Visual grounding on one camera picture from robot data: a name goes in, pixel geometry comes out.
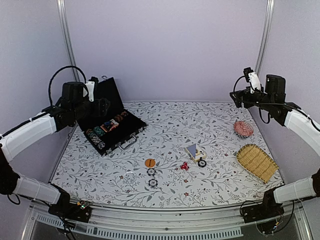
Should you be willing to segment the blue playing card box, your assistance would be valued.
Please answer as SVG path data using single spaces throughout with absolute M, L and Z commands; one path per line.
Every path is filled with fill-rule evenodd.
M 205 150 L 196 143 L 189 145 L 184 149 L 189 158 L 195 163 L 199 162 L 200 160 L 205 160 L 207 157 Z

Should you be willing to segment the black poker case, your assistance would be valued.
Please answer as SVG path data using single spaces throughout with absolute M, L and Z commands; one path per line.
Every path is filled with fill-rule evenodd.
M 78 126 L 101 156 L 121 148 L 147 127 L 143 120 L 125 109 L 114 78 L 105 78 L 99 82 L 94 96 L 109 101 L 106 115 L 89 116 L 78 121 Z

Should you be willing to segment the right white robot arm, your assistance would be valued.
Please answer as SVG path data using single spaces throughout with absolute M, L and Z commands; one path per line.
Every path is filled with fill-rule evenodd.
M 241 79 L 245 79 L 248 86 L 243 90 L 233 89 L 230 97 L 237 108 L 249 109 L 256 107 L 267 112 L 273 119 L 290 132 L 281 140 L 288 140 L 286 150 L 296 151 L 298 147 L 309 147 L 312 156 L 320 154 L 320 125 L 311 118 L 300 106 L 286 101 L 286 80 L 282 76 L 268 74 L 265 84 L 261 84 L 258 74 L 251 68 L 243 71 Z M 320 173 L 297 179 L 265 192 L 258 213 L 262 218 L 269 218 L 278 210 L 278 206 L 291 201 L 303 201 L 320 196 Z

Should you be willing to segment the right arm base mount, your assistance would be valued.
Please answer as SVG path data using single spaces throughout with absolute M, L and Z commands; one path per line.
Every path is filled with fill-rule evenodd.
M 245 201 L 239 209 L 245 223 L 281 216 L 284 212 L 282 204 L 276 203 L 274 200 L 263 200 L 262 203 Z

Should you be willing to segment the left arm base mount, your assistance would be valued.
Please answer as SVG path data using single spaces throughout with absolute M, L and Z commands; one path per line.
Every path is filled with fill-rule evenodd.
M 61 198 L 56 204 L 51 204 L 48 212 L 62 219 L 88 223 L 92 208 L 86 203 L 71 203 L 69 198 Z

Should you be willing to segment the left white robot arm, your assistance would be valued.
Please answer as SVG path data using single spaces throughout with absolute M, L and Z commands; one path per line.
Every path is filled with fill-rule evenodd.
M 16 173 L 10 162 L 22 151 L 39 140 L 57 133 L 66 127 L 73 127 L 87 117 L 104 117 L 109 101 L 96 97 L 99 80 L 96 77 L 83 82 L 70 81 L 62 86 L 57 103 L 51 100 L 49 106 L 36 116 L 0 136 L 0 193 L 1 195 L 24 196 L 53 205 L 63 216 L 74 213 L 70 195 L 60 187 L 39 182 Z

